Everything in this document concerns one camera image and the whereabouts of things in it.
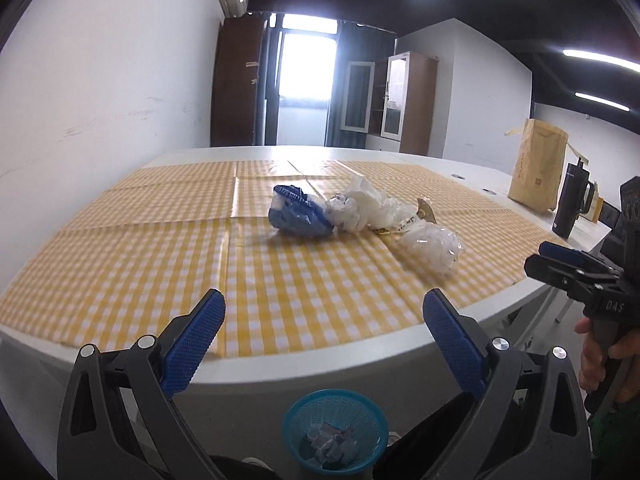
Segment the blue curtain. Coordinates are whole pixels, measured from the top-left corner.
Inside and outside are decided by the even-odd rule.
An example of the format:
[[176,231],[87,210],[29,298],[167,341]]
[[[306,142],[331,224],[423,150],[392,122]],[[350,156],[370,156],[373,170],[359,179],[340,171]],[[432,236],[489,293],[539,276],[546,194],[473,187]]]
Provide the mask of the blue curtain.
[[350,61],[379,61],[394,54],[396,35],[351,22],[339,22],[335,53],[334,87],[326,122],[325,146],[364,149],[367,134],[340,129],[342,99],[347,63]]

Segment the white cabinet door frame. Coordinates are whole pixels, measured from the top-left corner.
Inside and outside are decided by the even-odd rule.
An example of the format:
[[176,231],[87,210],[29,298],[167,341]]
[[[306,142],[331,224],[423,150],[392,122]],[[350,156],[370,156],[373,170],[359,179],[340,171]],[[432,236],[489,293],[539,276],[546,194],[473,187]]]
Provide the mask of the white cabinet door frame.
[[[389,101],[389,80],[391,78],[391,62],[395,59],[404,59],[406,65],[404,66],[404,91],[402,92],[402,110],[400,111],[400,125],[398,126],[398,133],[394,134],[385,131],[386,125],[386,110]],[[409,60],[410,56],[408,52],[404,54],[398,54],[397,56],[391,56],[386,66],[386,91],[385,91],[385,106],[384,113],[382,114],[382,132],[381,136],[385,139],[400,140],[402,137],[402,124],[404,123],[404,110],[406,108],[406,94],[409,85]]]
[[[367,91],[367,109],[364,116],[364,128],[357,126],[347,126],[347,101],[349,100],[349,79],[351,78],[352,66],[368,66],[369,67],[369,90]],[[340,129],[350,132],[369,131],[369,118],[371,117],[371,96],[373,95],[373,75],[376,71],[376,64],[372,61],[350,61],[347,64],[347,77],[344,81],[344,97],[342,98],[342,120],[340,121]]]

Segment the yellow checkered tablecloth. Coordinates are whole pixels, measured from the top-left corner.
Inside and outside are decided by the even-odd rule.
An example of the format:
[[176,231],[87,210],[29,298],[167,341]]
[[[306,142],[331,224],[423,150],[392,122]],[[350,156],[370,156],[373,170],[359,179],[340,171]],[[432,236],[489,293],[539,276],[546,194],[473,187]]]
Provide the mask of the yellow checkered tablecloth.
[[[287,237],[268,222],[273,186],[331,197],[356,175],[407,202],[425,196],[465,245],[443,278],[393,235]],[[524,278],[554,235],[459,183],[412,164],[240,161],[145,168],[78,213],[0,299],[0,323],[63,344],[126,348],[160,333],[209,288],[226,297],[220,356],[334,346],[422,322],[441,288],[458,308]]]

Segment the blue plastic package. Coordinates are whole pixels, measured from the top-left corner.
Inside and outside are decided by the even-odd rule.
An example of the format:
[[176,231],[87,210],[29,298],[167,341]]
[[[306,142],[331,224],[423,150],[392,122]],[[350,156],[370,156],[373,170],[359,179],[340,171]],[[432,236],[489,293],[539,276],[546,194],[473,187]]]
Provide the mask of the blue plastic package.
[[305,238],[328,236],[334,230],[322,207],[296,186],[274,186],[269,222],[276,229]]

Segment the open cabinet door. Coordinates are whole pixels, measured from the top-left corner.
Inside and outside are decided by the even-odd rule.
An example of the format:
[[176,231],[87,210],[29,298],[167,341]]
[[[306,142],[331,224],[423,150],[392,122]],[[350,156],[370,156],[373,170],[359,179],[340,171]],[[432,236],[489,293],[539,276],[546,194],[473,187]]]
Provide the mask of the open cabinet door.
[[227,18],[220,29],[211,105],[211,146],[252,146],[265,19]]

